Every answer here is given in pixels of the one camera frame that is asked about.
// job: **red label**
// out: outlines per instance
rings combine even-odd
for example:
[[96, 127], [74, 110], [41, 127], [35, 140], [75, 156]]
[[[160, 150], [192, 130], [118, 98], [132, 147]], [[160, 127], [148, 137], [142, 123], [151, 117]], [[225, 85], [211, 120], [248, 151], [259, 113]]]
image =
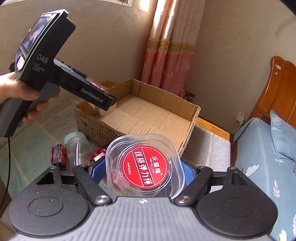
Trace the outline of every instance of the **red label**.
[[135, 146], [121, 159], [121, 170], [126, 180], [138, 188], [159, 186], [168, 175], [168, 161], [153, 146]]

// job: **blue bedding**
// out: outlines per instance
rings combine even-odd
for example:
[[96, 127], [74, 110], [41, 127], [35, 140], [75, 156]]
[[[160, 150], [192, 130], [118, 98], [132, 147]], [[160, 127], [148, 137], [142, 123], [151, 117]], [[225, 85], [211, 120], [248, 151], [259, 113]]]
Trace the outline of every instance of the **blue bedding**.
[[242, 170], [278, 208], [278, 219], [271, 232], [275, 240], [296, 237], [295, 164], [278, 158], [271, 137], [271, 127], [258, 118], [251, 119], [235, 135], [237, 160]]

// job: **metal screw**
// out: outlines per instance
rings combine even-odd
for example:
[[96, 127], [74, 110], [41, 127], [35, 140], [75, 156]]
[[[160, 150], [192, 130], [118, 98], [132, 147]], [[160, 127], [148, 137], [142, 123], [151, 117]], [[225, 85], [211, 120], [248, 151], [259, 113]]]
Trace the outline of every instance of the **metal screw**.
[[106, 195], [100, 195], [100, 196], [97, 196], [95, 201], [97, 203], [106, 203], [106, 202], [109, 202], [110, 198]]
[[189, 203], [191, 201], [191, 198], [188, 196], [179, 196], [176, 198], [176, 201], [178, 203], [185, 204], [185, 203]]

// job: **gold curtain trim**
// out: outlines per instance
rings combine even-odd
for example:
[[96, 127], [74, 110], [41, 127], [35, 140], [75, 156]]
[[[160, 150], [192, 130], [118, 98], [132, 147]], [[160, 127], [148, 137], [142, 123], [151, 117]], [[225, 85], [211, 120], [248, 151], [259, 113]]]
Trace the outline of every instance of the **gold curtain trim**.
[[148, 40], [147, 49], [154, 49], [155, 51], [158, 50], [159, 42]]
[[168, 46], [169, 46], [169, 43], [166, 42], [166, 41], [161, 41], [160, 44], [159, 44], [159, 48], [162, 51], [167, 51], [168, 50]]
[[148, 40], [147, 49], [153, 49], [157, 51], [158, 49], [162, 51], [171, 51], [171, 52], [179, 52], [182, 51], [189, 51], [194, 52], [195, 46], [192, 44], [185, 44], [185, 43], [175, 43], [175, 42], [166, 42], [166, 41], [152, 41]]
[[184, 50], [185, 51], [189, 51], [189, 52], [194, 52], [195, 51], [195, 46], [191, 45], [191, 44], [186, 44], [184, 46]]
[[168, 51], [179, 52], [181, 48], [181, 44], [170, 43], [168, 46]]

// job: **small red toy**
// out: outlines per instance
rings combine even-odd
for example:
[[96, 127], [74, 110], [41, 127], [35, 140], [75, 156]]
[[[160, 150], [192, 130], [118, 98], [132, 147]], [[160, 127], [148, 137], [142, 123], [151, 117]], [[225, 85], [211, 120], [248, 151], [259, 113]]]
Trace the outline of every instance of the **small red toy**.
[[58, 144], [51, 149], [52, 156], [50, 157], [50, 162], [53, 166], [59, 167], [61, 170], [66, 168], [66, 155], [67, 150], [66, 148]]
[[91, 156], [91, 161], [97, 161], [99, 160], [102, 156], [106, 154], [108, 146], [103, 146], [103, 147], [98, 147], [97, 151], [95, 151], [92, 156]]

